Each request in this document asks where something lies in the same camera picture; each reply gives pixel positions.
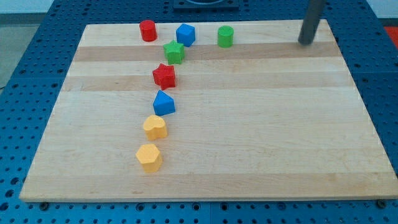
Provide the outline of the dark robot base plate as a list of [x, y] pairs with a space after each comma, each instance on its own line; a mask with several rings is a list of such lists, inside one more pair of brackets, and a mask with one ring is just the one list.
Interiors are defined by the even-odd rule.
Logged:
[[172, 0], [175, 10], [238, 9], [240, 0]]

